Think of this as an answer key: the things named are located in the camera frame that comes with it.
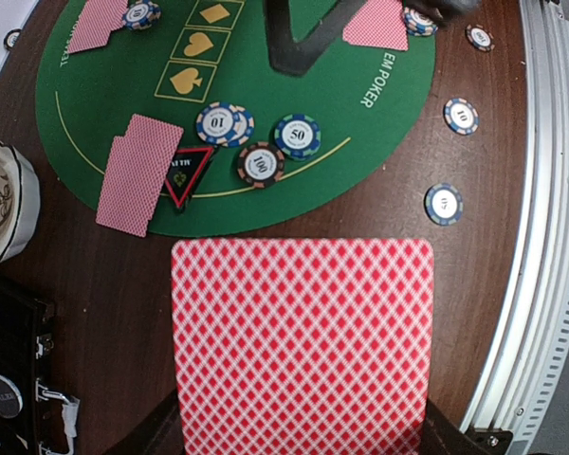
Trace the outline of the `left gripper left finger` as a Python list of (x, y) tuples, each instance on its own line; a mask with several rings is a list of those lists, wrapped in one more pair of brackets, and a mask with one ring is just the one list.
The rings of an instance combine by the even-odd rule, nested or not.
[(163, 402), (105, 454), (182, 454), (178, 418), (175, 403)]

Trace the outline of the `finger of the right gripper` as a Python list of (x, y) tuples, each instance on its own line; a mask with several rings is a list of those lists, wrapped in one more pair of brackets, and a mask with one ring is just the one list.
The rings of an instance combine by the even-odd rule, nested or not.
[(293, 37), (288, 1), (265, 1), (266, 44), (269, 64), (275, 71), (302, 77), (342, 34), (365, 1), (336, 1), (300, 41)]

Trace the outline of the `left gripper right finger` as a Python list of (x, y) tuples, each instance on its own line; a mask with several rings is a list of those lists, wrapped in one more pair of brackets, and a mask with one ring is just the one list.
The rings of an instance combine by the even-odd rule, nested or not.
[(475, 430), (461, 432), (442, 411), (429, 400), (424, 420), (425, 455), (506, 454), (513, 441), (508, 430)]

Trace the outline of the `card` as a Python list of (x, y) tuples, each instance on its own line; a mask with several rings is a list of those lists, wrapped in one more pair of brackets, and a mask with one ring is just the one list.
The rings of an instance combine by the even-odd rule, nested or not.
[(407, 51), (407, 29), (398, 0), (366, 1), (342, 32), (342, 40), (352, 46)]
[(183, 135), (181, 126), (133, 114), (116, 149), (117, 189), (139, 200), (157, 199)]
[(106, 46), (113, 31), (122, 28), (127, 0), (88, 0), (67, 46), (73, 54)]
[(176, 149), (170, 139), (116, 136), (96, 214), (100, 226), (145, 237)]

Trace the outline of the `red triangular all-in button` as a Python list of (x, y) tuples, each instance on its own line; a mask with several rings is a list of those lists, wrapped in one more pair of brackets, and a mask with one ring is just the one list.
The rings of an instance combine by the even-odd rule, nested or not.
[(189, 205), (216, 152), (211, 145), (182, 147), (175, 152), (162, 191), (177, 210), (183, 211)]

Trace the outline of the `red playing card deck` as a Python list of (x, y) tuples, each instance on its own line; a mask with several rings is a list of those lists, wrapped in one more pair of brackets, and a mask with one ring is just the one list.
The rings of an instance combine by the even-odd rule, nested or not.
[(172, 250), (189, 454), (415, 454), (431, 370), (423, 239), (182, 240)]

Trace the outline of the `blue white poker chip stack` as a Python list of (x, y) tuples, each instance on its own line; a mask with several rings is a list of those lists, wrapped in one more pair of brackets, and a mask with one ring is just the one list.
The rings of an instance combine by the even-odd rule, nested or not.
[(451, 130), (461, 136), (474, 134), (479, 127), (479, 115), (466, 99), (452, 98), (443, 109), (445, 122)]

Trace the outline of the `brown poker chip stack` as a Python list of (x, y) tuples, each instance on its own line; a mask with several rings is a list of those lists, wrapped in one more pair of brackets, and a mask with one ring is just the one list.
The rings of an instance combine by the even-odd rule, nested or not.
[(468, 41), (478, 50), (489, 52), (494, 49), (494, 39), (481, 25), (467, 25), (465, 29)]

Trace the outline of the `teal poker chip stack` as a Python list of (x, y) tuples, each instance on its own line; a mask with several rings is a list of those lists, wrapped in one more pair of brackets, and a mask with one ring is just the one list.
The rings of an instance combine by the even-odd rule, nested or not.
[(447, 182), (432, 185), (424, 196), (424, 209), (436, 225), (453, 225), (463, 214), (462, 194)]

